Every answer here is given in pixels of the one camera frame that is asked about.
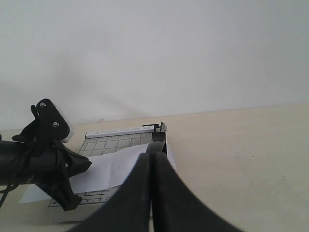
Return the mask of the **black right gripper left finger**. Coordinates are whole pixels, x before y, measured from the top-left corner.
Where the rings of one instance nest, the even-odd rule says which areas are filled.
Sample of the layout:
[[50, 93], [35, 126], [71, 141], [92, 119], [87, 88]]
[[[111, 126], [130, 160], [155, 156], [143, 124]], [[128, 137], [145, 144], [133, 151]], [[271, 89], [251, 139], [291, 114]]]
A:
[[132, 171], [110, 200], [71, 232], [148, 232], [150, 155], [139, 155]]

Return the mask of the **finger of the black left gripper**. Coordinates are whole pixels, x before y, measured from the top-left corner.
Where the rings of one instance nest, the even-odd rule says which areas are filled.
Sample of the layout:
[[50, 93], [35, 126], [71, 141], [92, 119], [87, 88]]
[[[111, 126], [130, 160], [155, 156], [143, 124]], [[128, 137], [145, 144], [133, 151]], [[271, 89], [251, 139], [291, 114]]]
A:
[[73, 152], [58, 140], [54, 140], [54, 149], [57, 156], [57, 168], [67, 178], [86, 172], [92, 164], [87, 157]]
[[82, 198], [74, 194], [68, 179], [54, 179], [37, 182], [36, 186], [60, 204], [64, 211], [75, 210]]

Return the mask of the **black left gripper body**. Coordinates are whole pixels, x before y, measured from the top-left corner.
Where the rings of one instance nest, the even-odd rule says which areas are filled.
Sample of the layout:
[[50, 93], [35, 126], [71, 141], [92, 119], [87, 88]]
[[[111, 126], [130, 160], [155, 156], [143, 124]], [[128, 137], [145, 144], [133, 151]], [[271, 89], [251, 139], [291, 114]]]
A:
[[0, 184], [39, 184], [69, 188], [69, 150], [62, 142], [0, 142]]

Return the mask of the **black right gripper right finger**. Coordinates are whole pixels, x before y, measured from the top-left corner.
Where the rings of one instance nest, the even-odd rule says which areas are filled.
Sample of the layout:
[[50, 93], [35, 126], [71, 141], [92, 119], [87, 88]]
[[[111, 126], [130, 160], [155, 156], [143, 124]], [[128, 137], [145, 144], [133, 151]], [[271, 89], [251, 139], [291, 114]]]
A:
[[240, 232], [209, 209], [180, 179], [164, 153], [152, 153], [151, 199], [155, 232]]

